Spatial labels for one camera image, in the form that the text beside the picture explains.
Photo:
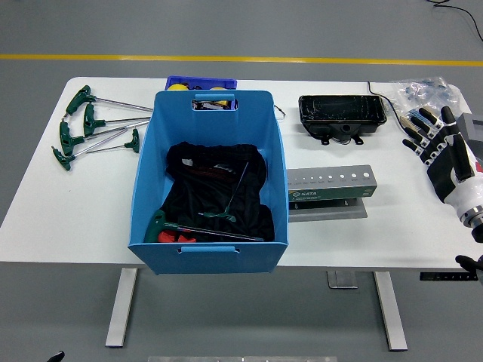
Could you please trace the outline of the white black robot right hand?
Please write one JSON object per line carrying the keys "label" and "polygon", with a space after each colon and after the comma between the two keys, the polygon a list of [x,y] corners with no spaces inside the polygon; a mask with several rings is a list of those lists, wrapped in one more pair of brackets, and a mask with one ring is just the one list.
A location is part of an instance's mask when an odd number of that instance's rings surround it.
{"label": "white black robot right hand", "polygon": [[427,176],[438,199],[452,206],[459,218],[482,209],[482,166],[464,140],[451,109],[440,116],[420,108],[411,116],[413,127],[403,144],[427,166]]}

